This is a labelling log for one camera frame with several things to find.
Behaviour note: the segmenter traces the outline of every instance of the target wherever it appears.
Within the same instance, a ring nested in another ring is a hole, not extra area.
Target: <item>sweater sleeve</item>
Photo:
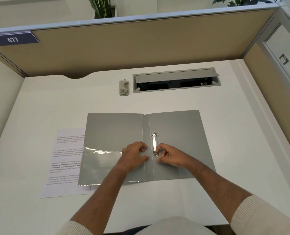
[[[62,226],[62,228],[56,233],[56,235],[93,235],[93,234],[83,225],[74,221],[68,221]]]
[[[290,218],[257,196],[246,198],[231,221],[237,235],[290,235]]]

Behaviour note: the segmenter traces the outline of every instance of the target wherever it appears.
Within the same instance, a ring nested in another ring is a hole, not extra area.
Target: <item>white desk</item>
[[[132,74],[207,67],[221,86],[119,96],[119,80]],[[85,127],[92,112],[176,110],[200,110],[220,175],[290,217],[290,147],[243,60],[233,60],[26,78],[0,139],[0,234],[54,234],[89,198],[39,198],[57,129]],[[121,188],[105,232],[174,215],[227,223],[196,180],[153,181]]]

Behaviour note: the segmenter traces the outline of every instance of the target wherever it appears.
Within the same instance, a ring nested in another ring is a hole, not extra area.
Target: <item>binder ring mechanism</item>
[[[157,146],[158,146],[158,142],[157,142],[157,133],[156,131],[153,131],[151,136],[152,136],[152,146],[154,147],[153,153],[155,154],[155,158],[157,158],[159,156],[159,151],[155,151]]]

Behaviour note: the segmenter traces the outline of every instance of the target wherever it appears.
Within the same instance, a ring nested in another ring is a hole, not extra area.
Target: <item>hand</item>
[[[122,156],[117,162],[117,167],[123,169],[126,173],[139,167],[142,163],[147,161],[149,156],[140,156],[140,151],[144,152],[147,145],[143,142],[134,142],[122,149]]]
[[[168,163],[172,166],[183,167],[187,169],[190,165],[190,162],[195,159],[190,155],[182,152],[181,150],[164,143],[159,144],[156,148],[156,151],[160,149],[164,149],[161,153],[161,157],[157,159],[157,162],[160,163]]]

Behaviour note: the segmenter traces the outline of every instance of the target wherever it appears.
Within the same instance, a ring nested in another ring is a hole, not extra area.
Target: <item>person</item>
[[[143,142],[134,142],[123,148],[122,156],[116,166],[105,177],[92,197],[58,231],[57,235],[103,234],[127,174],[149,158],[149,156],[139,155],[140,151],[145,152],[146,149],[147,145]],[[186,168],[193,174],[237,235],[290,235],[290,219],[267,202],[229,182],[197,159],[175,147],[161,143],[156,150],[162,150],[161,157],[157,159],[158,163]],[[135,231],[128,231],[125,234],[135,234]],[[147,226],[137,234],[211,235],[214,233],[186,218],[170,217]]]

